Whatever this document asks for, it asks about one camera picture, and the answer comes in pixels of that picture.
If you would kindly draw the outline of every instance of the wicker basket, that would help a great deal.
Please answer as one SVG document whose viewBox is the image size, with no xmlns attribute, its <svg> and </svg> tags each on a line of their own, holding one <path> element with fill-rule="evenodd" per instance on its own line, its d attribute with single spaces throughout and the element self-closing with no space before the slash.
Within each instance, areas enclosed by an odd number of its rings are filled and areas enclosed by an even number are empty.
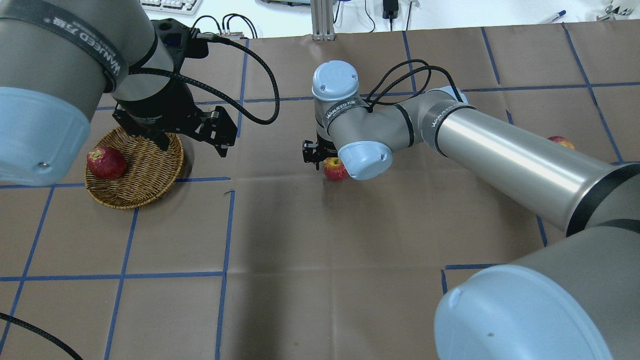
<svg viewBox="0 0 640 360">
<path fill-rule="evenodd" d="M 147 205 L 166 193 L 178 178 L 184 164 L 180 137 L 167 134 L 169 149 L 164 152 L 146 138 L 132 138 L 116 127 L 96 146 L 120 151 L 127 160 L 127 171 L 118 179 L 96 178 L 84 168 L 84 185 L 91 197 L 113 209 L 133 209 Z"/>
</svg>

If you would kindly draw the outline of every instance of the blue pen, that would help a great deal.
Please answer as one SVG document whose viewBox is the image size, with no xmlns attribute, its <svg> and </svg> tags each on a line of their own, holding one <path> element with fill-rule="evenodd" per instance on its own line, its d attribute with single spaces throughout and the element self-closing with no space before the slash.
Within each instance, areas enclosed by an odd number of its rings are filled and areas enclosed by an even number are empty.
<svg viewBox="0 0 640 360">
<path fill-rule="evenodd" d="M 561 17 L 563 17 L 565 14 L 566 14 L 565 10 L 563 10 L 563 11 L 561 11 L 559 13 L 555 13 L 553 16 L 549 17 L 548 19 L 545 19 L 540 24 L 551 24 L 552 22 L 556 21 L 557 19 L 560 19 Z"/>
</svg>

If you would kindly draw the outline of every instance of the red apple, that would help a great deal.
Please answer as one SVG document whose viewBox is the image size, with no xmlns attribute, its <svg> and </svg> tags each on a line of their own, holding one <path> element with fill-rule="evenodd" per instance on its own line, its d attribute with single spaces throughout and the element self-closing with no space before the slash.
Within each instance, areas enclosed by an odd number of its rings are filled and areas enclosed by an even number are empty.
<svg viewBox="0 0 640 360">
<path fill-rule="evenodd" d="M 349 173 L 339 158 L 326 158 L 324 159 L 324 176 L 329 180 L 340 181 L 349 177 Z"/>
<path fill-rule="evenodd" d="M 98 146 L 86 155 L 89 170 L 102 179 L 117 179 L 127 170 L 127 160 L 120 151 Z"/>
<path fill-rule="evenodd" d="M 553 141 L 553 142 L 557 142 L 562 146 L 566 146 L 569 149 L 575 150 L 575 146 L 573 146 L 573 143 L 571 141 L 567 140 L 566 138 L 563 138 L 562 136 L 551 136 L 548 139 Z"/>
</svg>

